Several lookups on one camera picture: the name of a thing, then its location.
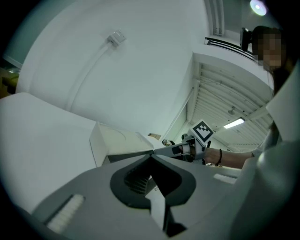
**fluorescent light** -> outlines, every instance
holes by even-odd
[[[245,122],[245,120],[244,120],[243,118],[239,118],[239,119],[237,119],[236,121],[234,121],[234,122],[232,122],[232,123],[229,123],[229,124],[225,125],[224,127],[225,127],[226,129],[228,129],[228,128],[232,128],[232,127],[234,127],[234,126],[236,126],[236,125],[239,125],[239,124],[241,124],[241,123],[244,123],[244,122]]]
[[[252,10],[258,14],[259,16],[264,16],[267,13],[267,9],[264,6],[264,4],[259,1],[259,0],[251,0],[250,1],[250,6],[252,8]]]

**black object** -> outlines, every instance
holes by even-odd
[[[186,229],[187,228],[184,225],[175,222],[172,212],[170,210],[170,206],[166,206],[163,231],[169,237],[172,237]]]
[[[235,52],[239,55],[242,55],[252,61],[255,61],[255,57],[253,56],[252,52],[250,51],[243,51],[240,46],[228,43],[226,41],[222,41],[219,39],[211,38],[211,37],[206,37],[205,40],[208,40],[206,45],[210,46],[216,46],[216,47],[221,47],[224,49],[227,49],[229,51]]]
[[[187,137],[188,135],[186,133],[184,133],[183,135],[181,135],[181,139],[183,140],[185,137]]]
[[[150,176],[170,207],[185,204],[196,188],[191,173],[156,155],[146,155],[115,172],[110,181],[111,190],[128,207],[150,209],[150,200],[144,197]]]
[[[205,162],[204,158],[202,159],[202,165],[206,165],[206,162]]]
[[[172,153],[173,154],[180,154],[180,153],[182,153],[182,151],[180,150],[179,147],[173,147],[172,148]]]
[[[247,28],[242,28],[240,31],[240,48],[243,51],[248,50],[248,45],[251,43],[252,31],[249,31]]]
[[[218,160],[218,162],[215,164],[215,166],[218,166],[221,163],[222,160],[222,150],[220,149],[220,159]]]

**person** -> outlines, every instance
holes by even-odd
[[[265,26],[258,26],[252,32],[252,51],[258,62],[263,63],[263,68],[270,72],[274,82],[273,97],[278,93],[282,85],[292,72],[297,57],[293,50],[286,44],[283,31]],[[251,152],[228,152],[219,149],[206,148],[205,163],[242,168],[248,158],[258,157],[263,151],[282,142],[276,124],[273,122],[270,130],[255,150]]]

